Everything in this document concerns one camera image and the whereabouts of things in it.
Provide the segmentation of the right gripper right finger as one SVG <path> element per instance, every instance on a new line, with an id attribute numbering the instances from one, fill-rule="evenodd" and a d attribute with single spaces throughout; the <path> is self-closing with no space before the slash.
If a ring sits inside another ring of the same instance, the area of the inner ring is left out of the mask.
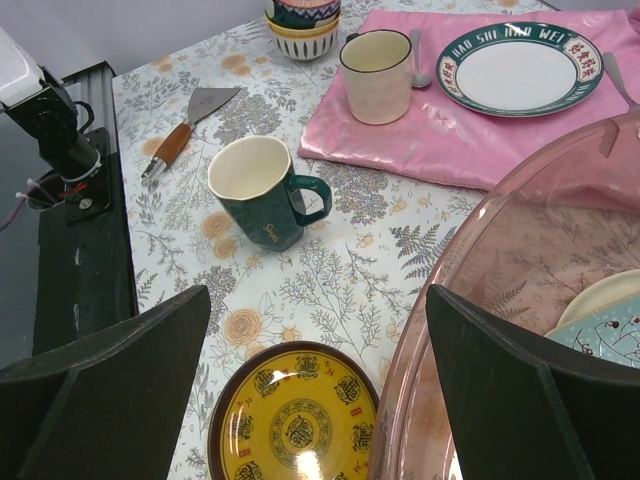
<path id="1" fill-rule="evenodd" d="M 639 372 L 503 320 L 442 285 L 432 350 L 466 479 L 636 479 Z"/>

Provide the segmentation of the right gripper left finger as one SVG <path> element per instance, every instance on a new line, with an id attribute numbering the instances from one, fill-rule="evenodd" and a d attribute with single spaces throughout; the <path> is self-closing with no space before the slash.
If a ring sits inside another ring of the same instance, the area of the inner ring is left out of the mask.
<path id="1" fill-rule="evenodd" d="M 166 478 L 210 310 L 193 286 L 3 368 L 2 478 Z"/>

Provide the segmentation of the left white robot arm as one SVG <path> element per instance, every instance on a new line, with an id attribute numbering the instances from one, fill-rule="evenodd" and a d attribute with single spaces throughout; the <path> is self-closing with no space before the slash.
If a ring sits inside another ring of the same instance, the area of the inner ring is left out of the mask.
<path id="1" fill-rule="evenodd" d="M 1 111 L 38 143 L 40 157 L 68 184 L 94 175 L 101 154 L 79 131 L 67 91 L 6 32 L 1 32 Z"/>

